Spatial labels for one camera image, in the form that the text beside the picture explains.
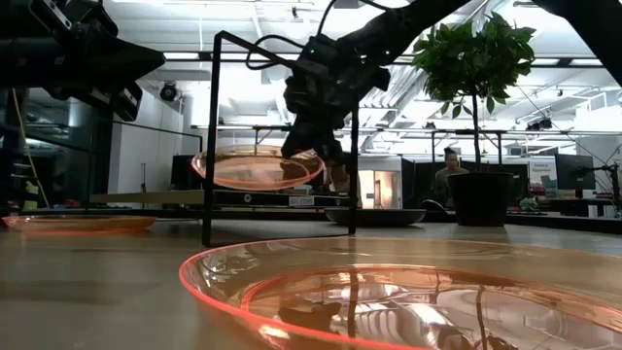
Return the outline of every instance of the black robotic arm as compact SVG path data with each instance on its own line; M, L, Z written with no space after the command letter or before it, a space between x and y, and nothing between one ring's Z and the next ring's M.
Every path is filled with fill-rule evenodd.
M44 88L134 121L142 98L136 80L165 58L118 34L95 1L0 1L0 88Z
M309 78L302 69L286 80L285 100L296 113L282 153L290 157L315 149L326 161L341 163L341 147L333 131L372 88L386 90L390 74L381 68L393 63L425 29L460 9L469 0L415 0L390 9L363 28L337 40L311 37L296 63L324 77ZM546 11L565 18L622 85L622 39L617 20L618 0L535 0Z

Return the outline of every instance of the black plant pot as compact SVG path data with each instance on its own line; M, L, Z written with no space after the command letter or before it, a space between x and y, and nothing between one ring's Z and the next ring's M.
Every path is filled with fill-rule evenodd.
M447 177L458 225L502 227L510 198L510 173L468 173Z

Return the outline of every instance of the black cable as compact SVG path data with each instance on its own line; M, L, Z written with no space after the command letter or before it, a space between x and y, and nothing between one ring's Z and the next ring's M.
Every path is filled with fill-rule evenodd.
M621 147L622 147L622 144L619 144L618 147L613 151L611 156L609 156L609 158L606 159L605 165L607 165L609 163L609 161L613 158L613 156L615 156L615 154L618 153L618 151L620 150Z
M527 93L525 93L521 87L518 87L518 89L521 90L521 92L523 92L523 94L525 95L525 97L527 98L527 100L537 109L538 112L540 112L545 118L548 118L546 116L546 114L544 112L542 112L541 109L539 109L539 107L536 106L536 104L533 102L533 100L527 95ZM551 124L553 126L555 126L558 130L564 132L559 126L557 126L553 121L551 121ZM588 155L592 156L593 158L595 158L596 160L599 160L600 162L602 162L604 165L606 165L606 161L603 161L602 159L600 159L598 156L594 155L592 152L590 152L588 149L586 149L585 147L581 146L581 144L579 144L578 142L576 142L576 139L573 139L572 137L570 137L570 135L564 133L564 135L566 135L566 137L568 137L572 142L574 142L575 146L578 146L580 149L582 149L583 151L585 151ZM622 144L620 144L620 146L618 146L618 148L616 149L616 151L613 152L613 155L611 155L611 157L609 157L609 159L607 161L610 161L611 158L615 155L615 153L617 152L617 150L620 149L620 147L622 147ZM594 174L594 178L597 180L598 182L598 177L596 176L596 174ZM601 187L603 187L605 190L607 191L611 191L613 193L613 189L609 187L608 184L601 184L599 183L599 185Z
M521 90L521 92L523 92L523 94L525 95L525 97L527 98L527 100L537 109L538 112L540 112L545 118L548 118L546 116L546 114L544 112L542 112L541 109L539 109L539 107L536 106L536 104L533 102L533 100L531 98L529 98L529 96L527 95L527 93L525 93L521 87L518 87L518 89ZM553 126L555 126L558 130L562 131L562 133L564 133L564 135L566 135L566 137L568 137L572 142L574 142L574 144L576 146L578 146L579 148L581 148L583 151L585 151L588 155L594 157L595 159L601 161L603 164L606 164L602 159L600 159L598 156L594 155L593 153L591 153L589 150L587 150L585 147L581 146L578 142L576 142L576 139L573 139L572 137L570 137L570 135L566 134L559 126L557 126L553 121L551 121L551 124Z
M332 7L334 6L334 3L336 3L337 0L330 0L330 2L327 5L327 8L324 10L324 14L322 15L322 19L320 20L320 25L318 26L318 32L316 33L316 35L320 35L322 34L322 29L324 29L324 23L327 20L328 17L328 12L330 12L330 9L332 9ZM371 7L375 7L378 10L382 10L382 11L389 11L391 10L391 8L388 8L386 6L382 6L380 4L376 4L375 2L371 1L371 0L361 0L362 3L365 3Z
M322 29L324 29L324 23L327 21L328 12L330 12L330 9L332 9L332 6L336 2L337 0L330 0L330 2L328 3L327 8L324 10L324 14L322 15L322 19L320 20L320 25L318 26L318 32L316 33L316 35L322 34Z
M259 38L257 41L255 41L255 45L256 45L256 46L259 46L259 44L263 43L264 41L266 41L266 40L268 40L268 39L277 39L277 40L280 40L280 41L286 42L286 43L288 43L288 44L290 44L290 45L292 45L292 46L295 46L295 47L297 47L297 48L299 48L299 49L301 49L301 50L302 50L302 49L304 49L304 46L303 46L303 45L301 45L301 44L299 44L299 43L295 42L295 41L294 41L294 40L292 40L292 39L289 39L289 38L286 38L286 37L284 37L284 36L277 35L277 34L268 34L268 35L265 35L265 36L263 36L263 37ZM250 69L250 70L262 70L262 69L266 69L266 68L274 67L275 65L278 65L278 64L279 64L279 63L277 63L277 62L269 62L269 63L264 63L264 64L259 65L259 66L252 66L252 65L251 65L251 54L253 54L253 52L250 52L250 51L249 51L249 52L248 52L248 54L246 55L246 60L245 60L245 62L244 62L244 63L246 64L246 67L247 67L248 69Z

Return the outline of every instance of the pink plastic plate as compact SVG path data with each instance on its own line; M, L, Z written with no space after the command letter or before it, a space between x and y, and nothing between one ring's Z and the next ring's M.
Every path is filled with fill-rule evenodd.
M253 349L608 349L622 260L411 238L263 241L188 259L183 285Z
M207 153L196 155L192 167L203 178ZM214 183L246 191L274 191L304 184L318 176L324 163L313 151L290 159L274 146L231 146L216 150Z
M10 229L41 235L94 235L142 232L153 217L98 215L42 215L2 218Z

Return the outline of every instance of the wooden table surface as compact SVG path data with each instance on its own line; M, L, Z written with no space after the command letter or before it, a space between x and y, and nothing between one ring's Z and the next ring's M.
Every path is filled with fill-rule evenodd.
M342 233L330 223L216 221L216 241ZM622 257L622 239L538 227L426 224L360 229L360 236L426 237L564 248ZM178 280L204 250L196 221L158 222L134 236L23 237L0 231L0 349L198 350L246 347L203 320Z

